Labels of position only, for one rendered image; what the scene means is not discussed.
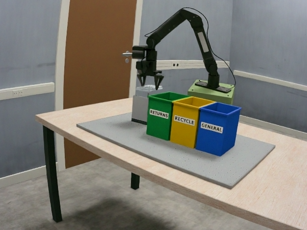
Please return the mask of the green bin labelled returns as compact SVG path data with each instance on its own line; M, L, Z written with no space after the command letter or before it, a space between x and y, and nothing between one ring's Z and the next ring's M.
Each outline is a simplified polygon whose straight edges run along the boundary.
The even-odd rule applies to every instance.
M146 134L169 141L174 106L172 102L191 96L174 92L165 92L149 95L147 97L149 97L149 104Z

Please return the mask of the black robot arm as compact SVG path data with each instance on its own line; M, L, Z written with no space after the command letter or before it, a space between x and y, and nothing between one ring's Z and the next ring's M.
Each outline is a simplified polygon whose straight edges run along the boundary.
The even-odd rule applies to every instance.
M190 25L193 28L194 34L196 36L196 39L198 41L201 50L202 57L204 59L203 62L205 64L206 70L209 72L208 82L199 81L196 82L195 85L223 93L231 92L230 88L219 85L220 74L218 74L217 72L218 67L213 57L203 27L202 18L185 9L182 9L178 13L176 13L171 19L169 19L159 29L153 32L151 36L149 36L151 39L153 39L153 42L150 38L147 38L146 40L147 46L133 46L132 59L143 59L145 54L147 56L149 52L152 50L150 54L146 57L146 60L148 61L146 60L142 61L142 66L141 66L141 61L136 61L137 72L143 74L145 73L145 71L156 71L156 61L154 60L157 60L157 51L155 50L155 46L158 43L160 43L161 40L165 36L167 36L171 31L173 31L177 26L183 23L186 19L190 22ZM146 51L145 54L144 51Z

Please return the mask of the yellow open-top bin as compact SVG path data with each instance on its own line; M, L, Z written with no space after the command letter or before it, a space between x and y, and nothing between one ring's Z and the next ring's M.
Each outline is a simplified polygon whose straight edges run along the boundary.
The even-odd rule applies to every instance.
M170 142L196 148L200 119L200 107L215 103L197 97L173 101Z

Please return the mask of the blue bin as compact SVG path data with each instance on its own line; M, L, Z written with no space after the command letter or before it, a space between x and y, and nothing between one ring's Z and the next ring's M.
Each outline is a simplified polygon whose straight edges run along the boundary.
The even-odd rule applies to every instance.
M215 102L199 109L196 150L221 157L235 145L242 108Z

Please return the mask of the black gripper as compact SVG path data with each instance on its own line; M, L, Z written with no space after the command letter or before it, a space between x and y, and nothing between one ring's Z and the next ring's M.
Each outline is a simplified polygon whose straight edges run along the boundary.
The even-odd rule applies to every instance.
M141 74L137 74L137 77L141 83L141 86L145 85L145 81L146 81L146 76L153 76L154 77L154 82L155 82L155 89L158 90L159 85L161 83L161 81L163 80L164 76L162 75L156 75L158 73L162 73L161 70L156 70L156 71L145 71L145 73ZM142 77L143 77L143 81L142 81ZM160 77L160 78L159 78Z

